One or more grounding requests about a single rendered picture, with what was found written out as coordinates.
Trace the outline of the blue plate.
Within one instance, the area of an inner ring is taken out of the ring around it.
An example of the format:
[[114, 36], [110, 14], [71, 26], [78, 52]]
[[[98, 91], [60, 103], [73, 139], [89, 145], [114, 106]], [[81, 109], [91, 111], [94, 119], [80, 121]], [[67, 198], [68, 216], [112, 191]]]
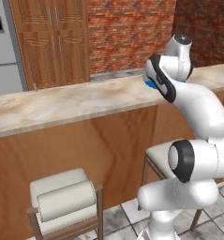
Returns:
[[154, 84], [154, 82], [149, 79], [147, 76], [143, 76], [143, 81], [149, 86], [149, 87], [152, 87], [154, 89], [157, 89], [157, 86]]

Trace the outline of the wooden kitchen island counter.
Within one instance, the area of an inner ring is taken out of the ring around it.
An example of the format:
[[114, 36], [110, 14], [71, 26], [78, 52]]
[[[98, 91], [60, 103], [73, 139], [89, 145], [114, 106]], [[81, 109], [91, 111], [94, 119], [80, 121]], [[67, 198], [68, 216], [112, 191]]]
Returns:
[[31, 182], [82, 168], [107, 208], [136, 197], [145, 150], [194, 133], [140, 76], [0, 96], [0, 240], [25, 240]]

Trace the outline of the wooden stool with white cushion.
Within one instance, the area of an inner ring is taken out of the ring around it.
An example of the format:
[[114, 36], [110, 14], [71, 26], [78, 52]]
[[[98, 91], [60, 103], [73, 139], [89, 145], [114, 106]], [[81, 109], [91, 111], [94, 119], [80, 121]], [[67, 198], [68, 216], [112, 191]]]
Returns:
[[145, 151], [137, 198], [140, 208], [150, 212], [147, 230], [151, 234], [172, 235], [174, 220], [182, 210], [202, 206], [202, 182], [191, 177], [194, 168], [195, 151], [188, 140], [162, 143]]
[[94, 186], [83, 168], [30, 184], [26, 210], [36, 240], [68, 240], [97, 230], [103, 240], [103, 186]]

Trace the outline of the wooden cupboard run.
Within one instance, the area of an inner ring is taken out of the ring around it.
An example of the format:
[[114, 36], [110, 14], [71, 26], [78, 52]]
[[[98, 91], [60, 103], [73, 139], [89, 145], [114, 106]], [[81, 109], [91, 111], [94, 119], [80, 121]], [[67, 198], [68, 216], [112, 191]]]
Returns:
[[9, 0], [27, 86], [90, 81], [87, 0]]

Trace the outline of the grey fridge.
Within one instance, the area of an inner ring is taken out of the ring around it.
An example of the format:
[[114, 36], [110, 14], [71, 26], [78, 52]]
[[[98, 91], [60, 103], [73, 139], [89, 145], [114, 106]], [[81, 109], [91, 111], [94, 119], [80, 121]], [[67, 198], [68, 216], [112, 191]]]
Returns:
[[9, 1], [0, 0], [0, 95], [27, 90]]

